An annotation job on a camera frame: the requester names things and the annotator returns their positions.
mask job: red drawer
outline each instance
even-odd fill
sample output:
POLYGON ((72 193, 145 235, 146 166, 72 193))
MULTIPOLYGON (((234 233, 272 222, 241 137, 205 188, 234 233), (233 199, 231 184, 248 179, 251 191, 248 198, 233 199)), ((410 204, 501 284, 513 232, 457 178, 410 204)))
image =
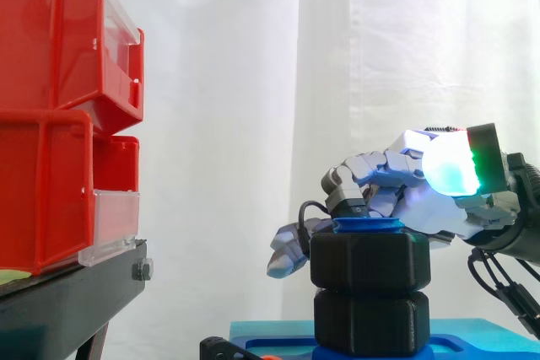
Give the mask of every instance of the red drawer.
POLYGON ((81 250, 91 266, 131 249, 138 150, 137 138, 94 135, 82 111, 0 110, 0 269, 39 274, 81 250))
POLYGON ((143 43, 117 0, 0 0, 0 106, 119 132, 143 119, 143 43))

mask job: black shelf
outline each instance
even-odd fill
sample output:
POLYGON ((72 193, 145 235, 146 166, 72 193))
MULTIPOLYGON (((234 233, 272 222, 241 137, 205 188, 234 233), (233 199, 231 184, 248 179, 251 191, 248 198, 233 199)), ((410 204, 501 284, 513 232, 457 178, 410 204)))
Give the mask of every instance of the black shelf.
POLYGON ((145 287, 146 241, 93 267, 72 266, 0 287, 0 358, 98 359, 106 327, 145 287))

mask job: bolt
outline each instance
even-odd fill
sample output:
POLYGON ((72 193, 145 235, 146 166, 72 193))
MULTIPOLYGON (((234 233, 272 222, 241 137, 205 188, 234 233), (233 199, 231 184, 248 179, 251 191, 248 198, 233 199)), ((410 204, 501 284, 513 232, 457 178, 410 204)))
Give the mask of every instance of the bolt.
POLYGON ((149 257, 141 259, 137 263, 137 280, 147 282, 154 274, 154 261, 149 257))

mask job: robotic arm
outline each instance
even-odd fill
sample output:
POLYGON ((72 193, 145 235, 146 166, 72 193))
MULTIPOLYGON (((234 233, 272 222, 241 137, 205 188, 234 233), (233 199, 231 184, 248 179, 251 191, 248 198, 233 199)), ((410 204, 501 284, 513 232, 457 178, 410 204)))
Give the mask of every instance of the robotic arm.
POLYGON ((530 294, 509 277, 506 290, 494 277, 493 290, 473 265, 482 261, 489 267, 490 259, 500 270, 494 254, 501 253, 537 277, 527 261, 540 264, 540 172, 520 153, 501 152, 493 124, 405 131, 384 153, 362 153, 331 168, 321 186, 326 206, 308 201, 299 222, 276 234, 270 277, 299 270, 309 260, 311 235, 333 232, 335 218, 399 218, 408 232, 426 234, 432 248, 449 245, 455 236, 474 246, 469 268, 475 279, 525 316, 524 325, 540 336, 540 326, 530 321, 540 319, 540 308, 530 294), (330 218, 304 221, 310 205, 330 218))

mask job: yellow object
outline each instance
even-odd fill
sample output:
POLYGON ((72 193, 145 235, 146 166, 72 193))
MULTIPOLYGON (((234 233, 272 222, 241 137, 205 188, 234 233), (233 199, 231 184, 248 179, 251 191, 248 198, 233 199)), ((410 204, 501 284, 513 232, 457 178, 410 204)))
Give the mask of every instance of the yellow object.
POLYGON ((0 270, 0 286, 12 282, 13 280, 22 280, 23 278, 28 278, 32 273, 27 271, 19 270, 0 270))

